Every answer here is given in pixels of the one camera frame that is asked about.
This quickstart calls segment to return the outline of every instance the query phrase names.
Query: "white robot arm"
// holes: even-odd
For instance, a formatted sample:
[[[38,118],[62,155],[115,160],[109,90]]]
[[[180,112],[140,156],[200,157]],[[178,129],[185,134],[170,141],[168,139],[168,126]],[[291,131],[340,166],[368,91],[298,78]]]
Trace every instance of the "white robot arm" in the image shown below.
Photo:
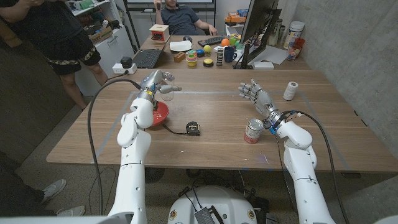
[[[286,122],[286,116],[279,112],[269,94],[253,79],[251,83],[241,83],[240,96],[251,100],[271,126],[272,134],[286,138],[284,164],[294,181],[300,223],[335,223],[315,175],[317,157],[311,145],[311,134],[293,121]]]
[[[172,80],[167,72],[157,70],[141,82],[139,96],[132,102],[129,114],[121,119],[118,134],[121,148],[121,166],[116,187],[116,197],[108,216],[118,217],[121,223],[147,223],[145,206],[145,157],[150,146],[150,134],[143,131],[154,122],[153,110],[157,107],[155,94],[179,91],[167,85]]]

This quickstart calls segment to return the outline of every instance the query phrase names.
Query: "floor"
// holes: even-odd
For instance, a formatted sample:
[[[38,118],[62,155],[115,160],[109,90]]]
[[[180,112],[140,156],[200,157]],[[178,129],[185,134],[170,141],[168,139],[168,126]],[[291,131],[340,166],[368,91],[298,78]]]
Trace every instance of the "floor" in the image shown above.
[[[53,165],[45,160],[47,154],[61,139],[80,113],[81,110],[77,106],[72,108],[25,160],[23,165],[18,168],[17,173],[26,184],[36,189],[43,189],[48,184],[60,178],[67,180],[64,190],[47,204],[47,209],[57,211],[61,208],[68,209],[77,205],[85,205],[86,215],[98,215],[98,188],[96,183],[93,186],[96,176],[94,167]],[[114,201],[118,167],[100,167],[100,170],[103,170],[101,178],[104,192],[104,206],[106,204],[105,214],[107,214]],[[225,177],[231,173],[226,170],[212,170],[212,172]],[[258,197],[263,197],[270,201],[271,213],[278,216],[279,223],[299,222],[297,214],[292,209],[282,172],[243,170],[242,175],[247,189],[254,188]],[[375,185],[386,185],[386,183],[397,182],[395,176],[396,174],[362,174],[362,178],[360,179],[348,179],[340,174],[337,175],[338,186],[351,223],[373,223],[386,215],[384,212],[376,214],[369,212],[377,209],[375,207],[380,205],[373,205],[371,196],[363,197],[364,194],[361,192]],[[317,177],[332,217],[337,223],[343,223],[344,220],[336,200],[335,192],[333,191],[331,174],[319,173]],[[166,169],[160,181],[146,184],[148,223],[167,223],[169,209],[174,201],[178,199],[178,193],[186,186],[191,186],[192,182],[193,179],[186,175],[185,170]],[[388,210],[388,206],[385,206],[386,209],[383,208],[383,211]]]

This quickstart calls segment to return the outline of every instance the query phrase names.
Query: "monitor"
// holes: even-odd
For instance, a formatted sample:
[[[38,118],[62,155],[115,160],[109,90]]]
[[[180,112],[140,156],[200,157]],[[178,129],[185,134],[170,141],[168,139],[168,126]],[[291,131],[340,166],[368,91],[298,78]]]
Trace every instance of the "monitor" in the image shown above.
[[[243,33],[240,43],[245,43],[252,36],[267,28],[261,39],[260,46],[249,54],[249,47],[245,47],[242,65],[240,68],[246,68],[247,63],[253,60],[266,48],[267,40],[274,30],[276,21],[280,16],[281,9],[276,9],[278,0],[251,0],[248,10],[248,16],[244,23]]]

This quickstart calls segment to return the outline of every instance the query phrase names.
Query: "red bowl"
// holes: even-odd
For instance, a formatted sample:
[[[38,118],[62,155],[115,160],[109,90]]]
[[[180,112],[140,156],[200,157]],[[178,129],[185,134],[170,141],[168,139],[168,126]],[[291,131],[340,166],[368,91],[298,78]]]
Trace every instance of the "red bowl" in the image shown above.
[[[169,107],[165,103],[158,101],[157,110],[154,111],[154,123],[152,127],[161,125],[167,115],[169,115]]]

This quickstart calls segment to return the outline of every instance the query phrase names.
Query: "wooden table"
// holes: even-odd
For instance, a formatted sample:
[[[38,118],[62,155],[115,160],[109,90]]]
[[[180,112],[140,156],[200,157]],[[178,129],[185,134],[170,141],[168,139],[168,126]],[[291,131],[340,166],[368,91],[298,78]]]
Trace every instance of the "wooden table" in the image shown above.
[[[209,39],[212,36],[206,36],[206,35],[198,35],[198,36],[191,36],[192,38],[192,45],[193,49],[203,49],[198,44],[198,40],[204,40],[204,39]],[[144,44],[141,46],[141,49],[162,49],[164,44],[162,43],[157,43],[154,42],[153,40],[150,39],[151,36],[149,36]],[[182,41],[183,36],[181,35],[174,35],[171,36],[170,41]],[[213,67],[207,68],[203,66],[203,61],[206,58],[211,58],[213,59],[214,63],[217,61],[217,53],[211,52],[210,57],[199,57],[197,61],[197,65],[195,67],[189,67],[187,62],[185,60],[175,63],[174,62],[174,55],[176,55],[177,52],[172,52],[170,50],[170,45],[167,44],[167,46],[164,49],[164,52],[162,53],[162,56],[160,57],[159,61],[157,62],[156,66],[159,69],[173,69],[173,68],[189,68],[189,69],[205,69],[205,70],[212,70],[212,69],[232,69],[232,66],[235,65],[236,62],[231,62],[231,63],[226,63],[223,61],[222,66],[216,66],[214,64]],[[307,65],[307,63],[304,61],[302,57],[296,58],[293,62],[285,60],[282,62],[280,65],[274,63],[274,69],[275,70],[311,70],[311,68]]]
[[[151,71],[138,70],[128,77],[140,82]],[[251,102],[238,96],[239,84],[249,83],[254,78],[271,94],[281,111],[304,111],[321,122],[330,137],[336,170],[398,171],[398,160],[319,71],[167,71],[175,75],[175,84],[183,88],[183,91],[175,93],[172,101],[166,102],[170,108],[167,126],[175,132],[184,132],[188,122],[196,121],[201,135],[176,135],[163,127],[147,129],[152,135],[147,167],[280,170],[278,146],[269,131],[263,131],[256,144],[248,144],[243,139],[247,121],[251,118],[262,119]],[[290,81],[297,82],[299,88],[292,101],[285,101],[282,96]],[[120,163],[121,150],[116,142],[121,127],[119,120],[124,113],[130,112],[136,91],[130,83],[115,83],[104,89],[95,101],[91,120],[100,164]],[[54,147],[47,156],[48,162],[92,162],[87,112],[82,112]],[[313,136],[317,169],[330,170],[325,142],[316,124],[304,116],[294,121]]]

